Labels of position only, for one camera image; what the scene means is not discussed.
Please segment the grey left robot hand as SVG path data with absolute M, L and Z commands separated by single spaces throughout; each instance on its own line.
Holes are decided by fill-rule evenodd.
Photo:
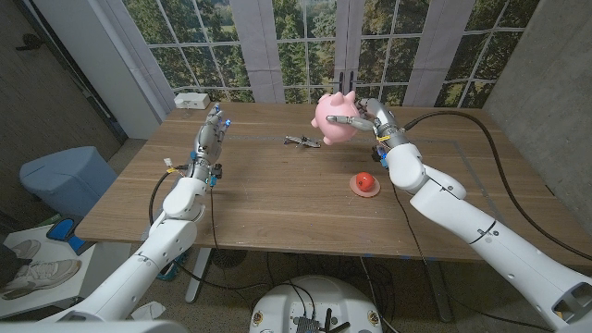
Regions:
M 188 168 L 191 178 L 208 184 L 212 174 L 221 174 L 220 171 L 216 171 L 216 161 L 221 154 L 222 142 L 230 124 L 231 121 L 224 118 L 224 111 L 219 103 L 216 103 L 196 134 Z

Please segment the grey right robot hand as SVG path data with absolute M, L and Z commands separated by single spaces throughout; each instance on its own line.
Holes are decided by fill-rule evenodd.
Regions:
M 375 98 L 354 103 L 357 116 L 326 116 L 329 123 L 348 125 L 361 131 L 373 131 L 376 139 L 389 149 L 409 143 L 394 115 Z

